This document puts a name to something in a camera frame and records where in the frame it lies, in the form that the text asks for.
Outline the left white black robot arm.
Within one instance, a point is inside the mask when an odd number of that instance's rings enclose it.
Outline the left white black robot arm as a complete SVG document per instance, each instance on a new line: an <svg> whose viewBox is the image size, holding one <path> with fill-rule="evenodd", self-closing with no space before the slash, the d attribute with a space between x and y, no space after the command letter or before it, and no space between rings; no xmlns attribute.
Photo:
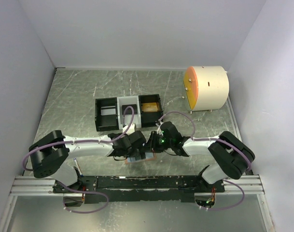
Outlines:
<svg viewBox="0 0 294 232"><path fill-rule="evenodd" d="M139 130L130 135L111 133L96 138L75 138L54 130L29 148L30 171L35 178L51 177L76 193L83 186L82 180L78 178L77 169L69 166L66 160L93 155L134 157L142 153L145 144L146 139Z"/></svg>

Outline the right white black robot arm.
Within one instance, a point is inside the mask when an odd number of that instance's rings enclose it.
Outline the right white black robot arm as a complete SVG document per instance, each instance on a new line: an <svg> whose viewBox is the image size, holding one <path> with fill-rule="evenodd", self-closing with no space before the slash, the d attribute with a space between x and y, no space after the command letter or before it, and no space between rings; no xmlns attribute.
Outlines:
<svg viewBox="0 0 294 232"><path fill-rule="evenodd" d="M216 163L205 167L198 175L197 186L202 192L208 192L214 183L227 177L240 179L252 169L255 160L255 154L228 131L215 137L194 138L181 135L170 121L153 131L143 148L154 153L171 149L176 156L182 157L211 155Z"/></svg>

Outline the orange leather card holder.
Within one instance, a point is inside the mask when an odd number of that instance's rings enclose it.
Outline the orange leather card holder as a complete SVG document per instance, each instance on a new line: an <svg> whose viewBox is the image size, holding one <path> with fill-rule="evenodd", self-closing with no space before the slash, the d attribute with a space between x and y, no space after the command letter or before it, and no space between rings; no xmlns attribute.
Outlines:
<svg viewBox="0 0 294 232"><path fill-rule="evenodd" d="M130 157L125 160L125 164L143 162L143 161L152 161L156 159L156 154L153 152L146 152L143 155L137 157Z"/></svg>

